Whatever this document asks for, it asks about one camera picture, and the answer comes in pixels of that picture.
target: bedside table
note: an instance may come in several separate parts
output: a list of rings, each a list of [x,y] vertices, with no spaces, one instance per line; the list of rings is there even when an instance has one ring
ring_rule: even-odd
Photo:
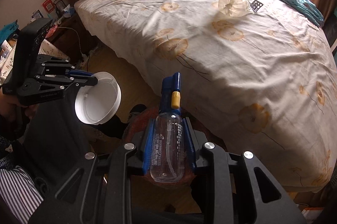
[[[97,46],[97,38],[91,36],[89,31],[87,31],[77,13],[74,13],[70,18],[65,18],[59,27],[68,27],[77,31],[77,33],[68,28],[57,28],[55,33],[47,38],[47,40],[61,50],[64,54],[68,55],[70,62],[75,64],[81,59],[81,52],[88,54],[90,50]]]

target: white plastic bag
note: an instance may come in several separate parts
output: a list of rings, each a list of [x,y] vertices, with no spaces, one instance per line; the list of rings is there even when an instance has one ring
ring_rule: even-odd
[[[248,13],[254,13],[248,0],[219,0],[219,10],[225,15],[241,17]]]

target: black shoe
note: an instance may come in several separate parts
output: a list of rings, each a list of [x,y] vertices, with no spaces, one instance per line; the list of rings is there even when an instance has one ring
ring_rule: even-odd
[[[145,105],[135,105],[130,113],[129,118],[127,119],[127,123],[130,123],[134,120],[134,118],[139,115],[141,112],[143,112],[147,107]]]

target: clear plastic bottle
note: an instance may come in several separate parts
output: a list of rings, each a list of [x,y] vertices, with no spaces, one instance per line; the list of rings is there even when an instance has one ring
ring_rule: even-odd
[[[184,135],[181,117],[158,115],[155,123],[150,174],[157,182],[177,182],[184,175]]]

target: spray bottle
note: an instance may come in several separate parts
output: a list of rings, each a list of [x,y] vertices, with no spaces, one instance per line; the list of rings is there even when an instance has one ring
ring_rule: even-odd
[[[180,73],[164,78],[151,156],[151,177],[177,182],[184,175],[184,135],[180,112]]]

